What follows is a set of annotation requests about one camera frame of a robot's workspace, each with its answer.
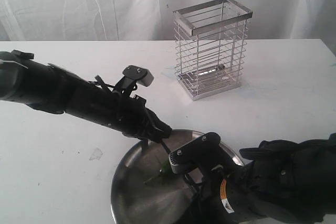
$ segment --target warning sticker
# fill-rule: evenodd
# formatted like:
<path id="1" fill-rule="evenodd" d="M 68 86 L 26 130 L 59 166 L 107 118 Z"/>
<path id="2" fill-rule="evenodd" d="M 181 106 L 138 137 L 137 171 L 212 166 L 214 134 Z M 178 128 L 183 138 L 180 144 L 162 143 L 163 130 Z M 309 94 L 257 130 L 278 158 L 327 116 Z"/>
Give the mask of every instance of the warning sticker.
<path id="1" fill-rule="evenodd" d="M 230 203 L 229 203 L 229 201 L 228 201 L 228 199 L 227 199 L 227 196 L 226 196 L 226 180 L 225 179 L 223 179 L 223 181 L 222 181 L 222 184 L 220 185 L 221 187 L 221 191 L 220 191 L 220 199 L 222 200 L 222 203 L 223 203 L 223 206 L 224 206 L 224 208 L 225 208 L 225 210 L 229 213 L 229 214 L 231 214 L 231 213 L 233 213 L 233 212 L 235 212 L 234 210 L 233 210 L 233 208 L 231 207 L 231 205 L 230 205 Z"/>

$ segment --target white backdrop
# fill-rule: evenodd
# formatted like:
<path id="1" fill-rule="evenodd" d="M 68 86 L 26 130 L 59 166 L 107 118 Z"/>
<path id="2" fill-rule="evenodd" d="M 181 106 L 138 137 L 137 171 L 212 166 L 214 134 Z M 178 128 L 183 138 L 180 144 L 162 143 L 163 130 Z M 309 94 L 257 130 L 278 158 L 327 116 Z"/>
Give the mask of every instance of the white backdrop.
<path id="1" fill-rule="evenodd" d="M 0 0 L 0 40 L 173 39 L 172 11 L 210 0 Z M 336 0 L 237 0 L 249 38 L 322 38 L 336 53 Z"/>

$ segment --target wire basket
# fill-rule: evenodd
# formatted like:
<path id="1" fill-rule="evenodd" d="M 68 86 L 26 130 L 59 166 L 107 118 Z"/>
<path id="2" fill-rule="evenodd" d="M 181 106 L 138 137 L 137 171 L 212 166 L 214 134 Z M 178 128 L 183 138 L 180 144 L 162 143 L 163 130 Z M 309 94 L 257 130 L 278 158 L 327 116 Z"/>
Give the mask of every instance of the wire basket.
<path id="1" fill-rule="evenodd" d="M 252 11 L 235 0 L 176 10 L 176 75 L 195 101 L 240 86 Z"/>

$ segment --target metal wire rack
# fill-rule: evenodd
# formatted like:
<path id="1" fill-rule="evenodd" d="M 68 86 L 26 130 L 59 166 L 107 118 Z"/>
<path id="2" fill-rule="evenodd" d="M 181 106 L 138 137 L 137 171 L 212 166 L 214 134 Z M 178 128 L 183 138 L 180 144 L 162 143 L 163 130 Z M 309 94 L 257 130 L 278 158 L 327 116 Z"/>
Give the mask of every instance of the metal wire rack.
<path id="1" fill-rule="evenodd" d="M 193 100 L 240 86 L 252 11 L 235 0 L 176 10 L 176 75 Z"/>

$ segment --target robotic arm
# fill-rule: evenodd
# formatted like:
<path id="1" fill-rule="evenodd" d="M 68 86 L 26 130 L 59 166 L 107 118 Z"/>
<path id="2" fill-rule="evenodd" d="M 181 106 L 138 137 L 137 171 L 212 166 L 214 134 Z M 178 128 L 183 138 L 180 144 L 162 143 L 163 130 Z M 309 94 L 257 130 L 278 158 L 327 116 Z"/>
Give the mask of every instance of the robotic arm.
<path id="1" fill-rule="evenodd" d="M 263 141 L 240 150 L 251 162 L 238 166 L 219 148 L 220 137 L 207 133 L 170 151 L 162 139 L 171 128 L 130 97 L 137 84 L 149 86 L 147 69 L 128 66 L 111 86 L 96 76 L 88 82 L 77 75 L 35 61 L 34 54 L 0 52 L 0 100 L 23 103 L 53 114 L 64 112 L 101 124 L 143 141 L 161 143 L 172 171 L 188 175 L 199 169 L 202 182 L 186 182 L 196 192 L 177 223 L 228 223 L 271 217 L 286 223 L 321 222 L 336 214 L 336 135 L 328 140 Z"/>

